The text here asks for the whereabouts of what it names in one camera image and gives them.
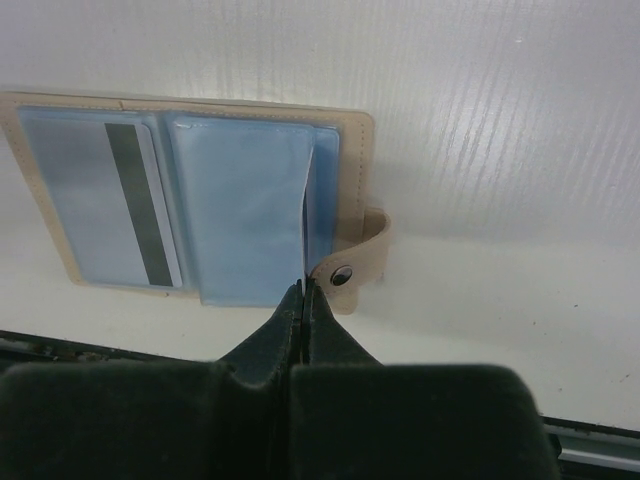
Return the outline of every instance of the wallet strap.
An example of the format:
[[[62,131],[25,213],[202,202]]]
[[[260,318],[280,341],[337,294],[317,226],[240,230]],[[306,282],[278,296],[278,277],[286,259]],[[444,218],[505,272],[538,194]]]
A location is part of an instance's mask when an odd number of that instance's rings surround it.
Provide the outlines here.
[[[311,278],[325,294],[333,296],[349,293],[384,273],[391,244],[391,219],[379,208],[367,207],[364,214],[362,243],[325,257],[311,272]],[[349,274],[336,285],[337,275]]]

